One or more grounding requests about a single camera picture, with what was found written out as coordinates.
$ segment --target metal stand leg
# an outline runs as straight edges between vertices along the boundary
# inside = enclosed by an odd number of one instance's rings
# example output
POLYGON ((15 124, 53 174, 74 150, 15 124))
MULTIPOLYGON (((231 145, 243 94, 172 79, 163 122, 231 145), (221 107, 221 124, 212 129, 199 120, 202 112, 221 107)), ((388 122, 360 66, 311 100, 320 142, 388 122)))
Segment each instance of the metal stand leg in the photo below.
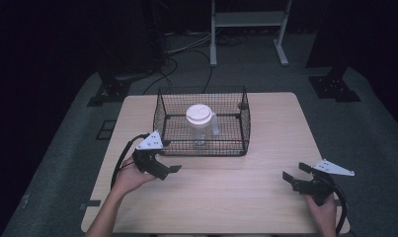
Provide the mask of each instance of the metal stand leg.
POLYGON ((217 65, 216 59, 216 9, 215 9, 215 0, 211 0, 211 40, 210 40, 210 66, 217 65))
POLYGON ((274 39, 276 51, 279 55, 279 61, 281 62, 282 66, 288 65, 288 61, 287 58, 285 57, 284 51, 282 50, 281 43, 282 43, 282 38, 284 36, 285 27, 287 26, 287 20, 288 20, 288 15, 290 13, 291 2, 292 0, 287 0, 287 6, 285 7, 284 15, 282 17, 281 27, 279 28, 279 38, 274 39))

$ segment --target wooden table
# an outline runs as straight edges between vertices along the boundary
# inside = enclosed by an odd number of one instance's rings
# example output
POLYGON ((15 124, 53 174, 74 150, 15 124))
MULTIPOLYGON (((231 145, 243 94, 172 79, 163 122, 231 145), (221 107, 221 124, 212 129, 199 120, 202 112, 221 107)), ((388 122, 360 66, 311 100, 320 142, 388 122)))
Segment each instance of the wooden table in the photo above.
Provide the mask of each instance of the wooden table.
MULTIPOLYGON (((183 168, 165 181, 149 182, 127 195, 119 209, 115 232, 316 233, 303 196, 281 177, 286 171, 297 179, 311 180, 298 169, 298 162, 314 165, 321 160, 295 95, 248 93, 248 100, 251 139, 246 156, 157 156, 166 166, 183 168)), ((152 131, 155 107, 156 96, 129 96, 124 100, 91 200, 103 203, 126 143, 152 131)), ((99 206, 87 207, 81 224, 84 232, 99 210, 99 206)), ((342 233, 349 230, 346 220, 342 233)))

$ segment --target white cup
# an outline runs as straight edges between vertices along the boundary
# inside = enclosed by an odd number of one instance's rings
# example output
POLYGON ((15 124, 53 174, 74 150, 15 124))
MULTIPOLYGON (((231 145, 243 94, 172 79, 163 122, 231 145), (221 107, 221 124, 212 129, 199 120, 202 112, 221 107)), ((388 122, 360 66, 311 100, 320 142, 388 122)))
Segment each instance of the white cup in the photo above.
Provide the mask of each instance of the white cup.
POLYGON ((204 145, 205 141, 210 139, 213 115, 211 108, 203 104, 196 104, 187 109, 186 118, 196 145, 204 145))

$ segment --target gray carpet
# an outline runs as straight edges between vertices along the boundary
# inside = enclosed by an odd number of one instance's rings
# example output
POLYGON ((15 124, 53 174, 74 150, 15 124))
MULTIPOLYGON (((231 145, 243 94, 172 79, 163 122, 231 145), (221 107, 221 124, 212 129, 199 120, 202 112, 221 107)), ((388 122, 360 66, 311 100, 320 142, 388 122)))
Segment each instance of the gray carpet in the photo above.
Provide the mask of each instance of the gray carpet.
MULTIPOLYGON (((285 35, 287 67, 279 64, 273 38, 248 37, 237 46, 219 47, 218 65, 212 69, 209 86, 244 85, 248 92, 293 92, 321 155, 356 171, 353 178, 334 176, 346 194, 352 229, 358 236, 398 236, 398 124, 368 81, 351 68, 344 80, 361 102, 318 99, 308 76, 325 75, 329 68, 305 68, 315 35, 285 35)), ((169 46, 178 48, 194 40, 173 36, 169 46)), ((207 46, 195 50, 208 55, 207 46)), ((205 85, 210 73, 205 56, 190 51, 172 58, 178 62, 176 71, 168 76, 173 86, 205 85)), ((168 73, 174 66, 168 60, 162 71, 168 73)), ((133 83, 129 95, 143 94, 159 77, 161 74, 155 73, 133 83)), ((156 83, 146 94, 156 94, 157 88, 167 83, 156 83)), ((107 140, 96 140, 96 136, 104 120, 117 119, 121 107, 121 103, 87 107, 100 84, 94 74, 81 88, 28 187, 27 204, 17 208, 3 236, 83 235, 83 204, 90 198, 108 147, 107 140)))

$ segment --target human hand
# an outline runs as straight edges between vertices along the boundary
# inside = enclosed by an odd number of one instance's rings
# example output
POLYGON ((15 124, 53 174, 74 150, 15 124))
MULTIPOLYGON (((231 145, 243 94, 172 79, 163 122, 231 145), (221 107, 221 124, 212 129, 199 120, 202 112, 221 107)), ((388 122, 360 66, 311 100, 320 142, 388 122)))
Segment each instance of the human hand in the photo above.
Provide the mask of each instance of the human hand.
POLYGON ((122 168, 120 168, 118 177, 112 188, 112 192, 119 196, 123 197, 138 189, 143 184, 156 179, 153 175, 140 172, 131 156, 124 160, 121 166, 122 168))
POLYGON ((330 194, 324 204, 318 206, 312 196, 303 195, 309 206, 310 213, 315 221, 319 234, 323 237, 336 237, 337 206, 334 202, 334 194, 330 194))

